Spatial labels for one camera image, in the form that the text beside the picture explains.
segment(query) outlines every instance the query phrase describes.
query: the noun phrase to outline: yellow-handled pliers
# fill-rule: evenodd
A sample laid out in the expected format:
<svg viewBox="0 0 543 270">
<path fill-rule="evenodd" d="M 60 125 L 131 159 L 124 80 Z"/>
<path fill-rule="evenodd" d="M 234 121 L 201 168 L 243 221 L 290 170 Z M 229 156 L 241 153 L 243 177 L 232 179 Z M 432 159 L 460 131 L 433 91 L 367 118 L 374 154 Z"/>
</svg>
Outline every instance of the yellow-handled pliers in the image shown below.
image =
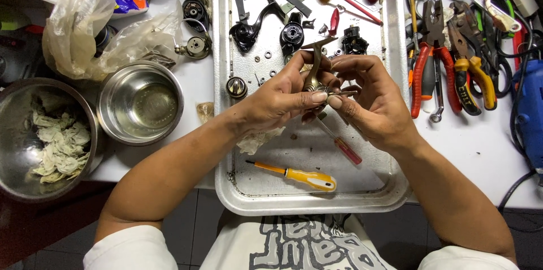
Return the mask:
<svg viewBox="0 0 543 270">
<path fill-rule="evenodd" d="M 470 54 L 467 49 L 467 41 L 458 30 L 458 25 L 463 23 L 465 23 L 463 16 L 454 16 L 447 24 L 451 39 L 451 50 L 456 58 L 454 64 L 454 88 L 466 113 L 477 116 L 481 114 L 481 110 L 473 100 L 473 95 L 470 92 L 470 73 L 480 86 L 486 110 L 492 111 L 496 109 L 497 97 L 492 79 L 481 68 L 480 58 Z"/>
</svg>

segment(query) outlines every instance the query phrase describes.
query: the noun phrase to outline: white t-shirt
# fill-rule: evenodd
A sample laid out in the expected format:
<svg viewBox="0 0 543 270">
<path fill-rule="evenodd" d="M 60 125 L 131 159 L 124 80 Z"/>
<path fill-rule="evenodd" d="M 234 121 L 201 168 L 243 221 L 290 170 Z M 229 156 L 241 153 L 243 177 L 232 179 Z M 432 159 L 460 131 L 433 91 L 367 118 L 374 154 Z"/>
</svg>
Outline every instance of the white t-shirt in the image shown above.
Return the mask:
<svg viewBox="0 0 543 270">
<path fill-rule="evenodd" d="M 177 270 L 164 236 L 150 225 L 113 233 L 85 255 L 86 270 Z M 387 269 L 355 216 L 236 217 L 217 237 L 200 270 Z M 510 260 L 448 246 L 428 254 L 419 270 L 518 270 Z"/>
</svg>

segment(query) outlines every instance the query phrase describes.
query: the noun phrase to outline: floor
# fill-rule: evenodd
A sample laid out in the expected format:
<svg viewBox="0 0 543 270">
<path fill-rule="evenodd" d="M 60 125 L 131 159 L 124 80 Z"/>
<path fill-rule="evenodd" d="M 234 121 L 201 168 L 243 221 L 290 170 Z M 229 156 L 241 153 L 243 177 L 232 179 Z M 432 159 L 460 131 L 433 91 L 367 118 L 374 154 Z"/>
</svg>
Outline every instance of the floor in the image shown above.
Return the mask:
<svg viewBox="0 0 543 270">
<path fill-rule="evenodd" d="M 165 219 L 166 244 L 180 270 L 200 268 L 214 243 L 223 210 L 214 190 L 193 190 Z M 417 269 L 422 258 L 440 246 L 419 205 L 405 204 L 392 212 L 363 214 L 362 218 L 381 256 L 398 270 Z M 510 225 L 530 227 L 543 223 L 543 212 L 509 210 L 505 218 Z M 83 256 L 92 246 L 95 230 L 96 222 L 8 269 L 83 269 Z M 543 232 L 513 232 L 513 237 L 520 268 L 543 270 Z"/>
</svg>

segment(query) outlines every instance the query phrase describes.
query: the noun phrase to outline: person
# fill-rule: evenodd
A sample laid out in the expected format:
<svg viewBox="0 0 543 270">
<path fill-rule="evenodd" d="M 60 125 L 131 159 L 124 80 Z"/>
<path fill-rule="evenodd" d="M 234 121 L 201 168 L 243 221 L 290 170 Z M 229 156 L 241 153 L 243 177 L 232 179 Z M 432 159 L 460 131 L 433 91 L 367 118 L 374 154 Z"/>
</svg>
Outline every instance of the person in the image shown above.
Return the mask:
<svg viewBox="0 0 543 270">
<path fill-rule="evenodd" d="M 419 269 L 518 269 L 512 235 L 496 207 L 417 132 L 400 89 L 376 56 L 343 55 L 322 72 L 336 89 L 356 80 L 355 100 L 301 92 L 312 63 L 298 51 L 275 77 L 245 100 L 132 168 L 113 189 L 98 221 L 85 269 L 177 269 L 160 232 L 165 218 L 246 134 L 281 127 L 327 103 L 365 139 L 399 163 L 443 248 Z M 346 214 L 231 216 L 201 270 L 394 269 L 383 260 L 356 216 Z"/>
</svg>

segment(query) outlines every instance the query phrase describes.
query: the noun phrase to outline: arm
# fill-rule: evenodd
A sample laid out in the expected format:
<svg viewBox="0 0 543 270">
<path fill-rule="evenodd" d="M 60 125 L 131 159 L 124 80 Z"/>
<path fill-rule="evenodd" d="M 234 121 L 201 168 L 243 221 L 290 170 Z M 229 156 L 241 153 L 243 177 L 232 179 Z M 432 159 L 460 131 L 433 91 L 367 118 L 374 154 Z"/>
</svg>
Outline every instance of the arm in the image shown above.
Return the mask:
<svg viewBox="0 0 543 270">
<path fill-rule="evenodd" d="M 302 110 L 322 104 L 326 93 L 300 93 L 307 76 L 300 70 L 312 60 L 309 52 L 297 53 L 245 100 L 134 166 L 108 198 L 94 241 L 136 225 L 160 229 L 162 219 L 246 134 L 281 127 Z"/>
<path fill-rule="evenodd" d="M 492 202 L 418 133 L 396 83 L 376 56 L 340 56 L 332 69 L 356 80 L 355 100 L 329 105 L 359 127 L 372 145 L 392 155 L 444 244 L 498 254 L 516 263 L 505 220 Z"/>
</svg>

